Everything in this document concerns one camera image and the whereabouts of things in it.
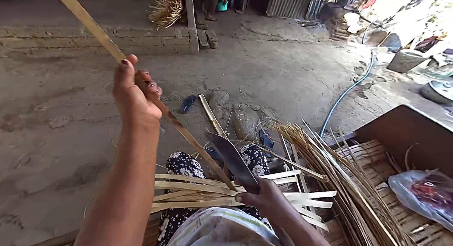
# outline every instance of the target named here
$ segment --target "knife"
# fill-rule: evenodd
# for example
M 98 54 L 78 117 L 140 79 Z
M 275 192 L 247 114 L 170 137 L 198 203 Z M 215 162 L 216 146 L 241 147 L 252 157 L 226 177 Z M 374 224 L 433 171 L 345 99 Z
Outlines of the knife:
M 258 194 L 260 192 L 260 186 L 236 150 L 236 147 L 228 139 L 218 134 L 206 133 L 206 137 L 212 143 L 218 155 L 222 157 L 228 169 L 241 181 L 244 189 L 252 194 Z

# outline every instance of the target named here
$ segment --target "black and white floral fabric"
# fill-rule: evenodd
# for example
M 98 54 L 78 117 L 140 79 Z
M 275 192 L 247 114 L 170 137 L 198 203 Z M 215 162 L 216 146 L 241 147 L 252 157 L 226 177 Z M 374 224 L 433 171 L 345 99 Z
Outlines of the black and white floral fabric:
M 269 174 L 266 155 L 256 145 L 246 145 L 239 149 L 239 153 L 253 174 L 257 176 Z M 167 159 L 166 171 L 167 174 L 179 174 L 202 179 L 206 178 L 200 163 L 189 154 L 181 151 L 177 151 L 170 155 Z M 267 218 L 261 217 L 255 207 L 240 206 L 238 209 L 257 218 L 271 228 Z M 166 246 L 181 224 L 197 211 L 198 208 L 170 208 L 162 211 L 157 246 Z

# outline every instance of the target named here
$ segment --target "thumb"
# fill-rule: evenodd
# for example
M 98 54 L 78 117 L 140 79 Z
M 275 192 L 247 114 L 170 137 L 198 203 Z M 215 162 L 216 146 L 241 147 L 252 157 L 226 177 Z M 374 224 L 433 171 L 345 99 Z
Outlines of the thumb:
M 243 203 L 245 205 L 250 205 L 258 208 L 260 204 L 259 195 L 255 195 L 252 193 L 244 192 L 239 193 L 234 197 L 236 202 Z
M 134 84 L 135 69 L 133 64 L 123 59 L 115 69 L 113 83 L 118 87 L 128 87 Z

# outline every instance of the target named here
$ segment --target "dirt floor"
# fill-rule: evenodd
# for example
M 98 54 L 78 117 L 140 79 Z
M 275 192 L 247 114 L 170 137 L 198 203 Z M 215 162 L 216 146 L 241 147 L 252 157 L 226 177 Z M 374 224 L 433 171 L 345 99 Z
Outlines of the dirt floor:
M 304 119 L 319 131 L 331 105 L 370 60 L 367 47 L 331 41 L 321 28 L 250 13 L 217 17 L 209 26 L 218 34 L 218 49 L 197 56 L 143 56 L 138 64 L 201 144 L 213 127 L 199 101 L 188 114 L 177 113 L 189 95 L 226 90 L 229 104 L 216 111 L 224 128 L 231 109 L 242 104 L 257 110 L 261 117 L 255 120 Z M 109 56 L 0 58 L 0 246 L 28 246 L 80 226 L 88 200 L 112 165 L 120 132 L 110 94 L 115 65 Z M 378 61 L 329 126 L 350 132 L 399 104 L 411 104 L 452 127 L 443 107 L 418 94 L 423 81 L 389 72 Z M 165 119 L 162 127 L 159 165 L 174 151 L 194 152 Z M 232 118 L 227 130 L 235 139 Z

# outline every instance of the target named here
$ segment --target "hand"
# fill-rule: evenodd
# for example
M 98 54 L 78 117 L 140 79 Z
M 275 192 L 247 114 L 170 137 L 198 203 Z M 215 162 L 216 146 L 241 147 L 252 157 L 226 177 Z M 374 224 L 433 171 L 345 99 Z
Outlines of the hand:
M 129 55 L 116 67 L 113 97 L 124 125 L 159 125 L 162 112 L 146 96 L 160 98 L 162 89 L 147 71 L 135 70 L 137 62 L 135 55 Z
M 255 176 L 255 179 L 260 185 L 260 193 L 239 193 L 235 196 L 236 202 L 256 207 L 262 216 L 279 226 L 285 224 L 289 218 L 300 217 L 275 182 L 258 176 Z

